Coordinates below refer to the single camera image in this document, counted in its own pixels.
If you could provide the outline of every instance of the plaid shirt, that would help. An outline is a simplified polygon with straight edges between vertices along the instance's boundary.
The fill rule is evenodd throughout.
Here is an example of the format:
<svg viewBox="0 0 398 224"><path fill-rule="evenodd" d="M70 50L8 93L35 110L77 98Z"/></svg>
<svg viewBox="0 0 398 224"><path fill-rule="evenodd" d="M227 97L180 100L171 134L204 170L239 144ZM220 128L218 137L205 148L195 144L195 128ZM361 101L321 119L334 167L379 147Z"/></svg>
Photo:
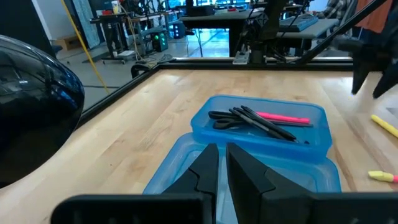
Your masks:
<svg viewBox="0 0 398 224"><path fill-rule="evenodd" d="M320 19L342 20L350 2L351 0L329 0L326 9L317 13L317 17Z"/></svg>

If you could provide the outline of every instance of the black scissors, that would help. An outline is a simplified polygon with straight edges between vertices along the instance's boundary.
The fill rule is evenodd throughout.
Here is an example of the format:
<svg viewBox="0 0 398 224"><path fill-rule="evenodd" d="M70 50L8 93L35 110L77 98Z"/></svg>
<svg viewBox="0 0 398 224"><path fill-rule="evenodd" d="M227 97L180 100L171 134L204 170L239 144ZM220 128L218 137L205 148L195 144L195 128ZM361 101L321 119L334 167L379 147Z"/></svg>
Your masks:
<svg viewBox="0 0 398 224"><path fill-rule="evenodd" d="M216 120L213 124L213 128L219 130L246 124L240 117L230 112L209 111L209 118Z"/></svg>

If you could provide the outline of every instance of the pink highlighter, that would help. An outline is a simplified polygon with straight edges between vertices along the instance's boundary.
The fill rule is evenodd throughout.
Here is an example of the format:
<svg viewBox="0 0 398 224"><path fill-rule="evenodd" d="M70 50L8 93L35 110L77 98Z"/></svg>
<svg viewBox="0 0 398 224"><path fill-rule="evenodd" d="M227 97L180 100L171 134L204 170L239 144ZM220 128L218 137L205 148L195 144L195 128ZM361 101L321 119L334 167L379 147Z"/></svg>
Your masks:
<svg viewBox="0 0 398 224"><path fill-rule="evenodd" d="M295 117L284 116L284 115L279 115L279 114L269 114L269 113L265 113L265 112L256 112L256 113L265 119L271 119L271 120L276 120L276 121L286 121L286 122L300 123L300 124L310 124L309 118L295 118Z"/></svg>

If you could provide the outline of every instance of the blue plastic container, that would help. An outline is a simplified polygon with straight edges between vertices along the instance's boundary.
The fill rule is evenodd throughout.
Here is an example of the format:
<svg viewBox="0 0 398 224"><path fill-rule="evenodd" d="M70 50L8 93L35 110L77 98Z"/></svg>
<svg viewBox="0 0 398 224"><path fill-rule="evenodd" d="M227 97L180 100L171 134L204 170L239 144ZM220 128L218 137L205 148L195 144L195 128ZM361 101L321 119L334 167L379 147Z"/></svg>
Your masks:
<svg viewBox="0 0 398 224"><path fill-rule="evenodd" d="M226 130L213 129L214 120L208 117L209 111L228 111L230 108L241 105L248 106L254 111L310 118L313 127L283 126L285 130L297 137L299 143L270 138L264 131L252 126ZM216 95L211 97L193 117L191 126L196 138L210 138L219 143L252 142L263 146L266 150L264 153L280 157L322 160L332 145L325 110L310 103Z"/></svg>
<svg viewBox="0 0 398 224"><path fill-rule="evenodd" d="M181 136L170 150L155 175L148 183L144 194L160 194L174 183L206 148L213 138L201 138L188 133ZM319 161L297 160L294 158L276 157L266 152L282 150L281 144L259 146L252 142L235 142L256 159L270 166L286 178L300 184L313 192L341 192L338 171L334 163L327 158ZM218 194L217 194L217 222L225 224L238 223L228 187L226 160L226 144L218 144L220 152Z"/></svg>

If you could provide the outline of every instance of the gray floor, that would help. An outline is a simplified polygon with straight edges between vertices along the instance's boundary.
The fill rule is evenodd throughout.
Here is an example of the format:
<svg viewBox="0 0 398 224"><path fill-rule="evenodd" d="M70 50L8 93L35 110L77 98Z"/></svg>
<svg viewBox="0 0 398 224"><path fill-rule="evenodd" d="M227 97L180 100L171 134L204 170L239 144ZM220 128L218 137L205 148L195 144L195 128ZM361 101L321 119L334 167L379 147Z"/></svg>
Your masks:
<svg viewBox="0 0 398 224"><path fill-rule="evenodd" d="M203 29L200 33L201 46L204 57L229 57L228 47L228 30L224 29ZM107 52L105 45L100 45L90 50L90 55L95 57L99 54ZM200 48L196 36L187 36L184 39L170 39L169 48L161 53L156 53L146 60L159 60L164 54L170 54L173 57L200 57ZM325 51L322 56L341 57L345 56L344 52ZM87 60L87 56L83 49L75 49L69 51L61 51L57 58L74 71L81 82L85 86L85 108L97 103L106 97L101 82L95 75L93 67L90 63L82 63ZM110 92L121 87L131 80L130 69L135 61L127 61L125 65L117 61L102 61L95 63L95 67L103 78Z"/></svg>

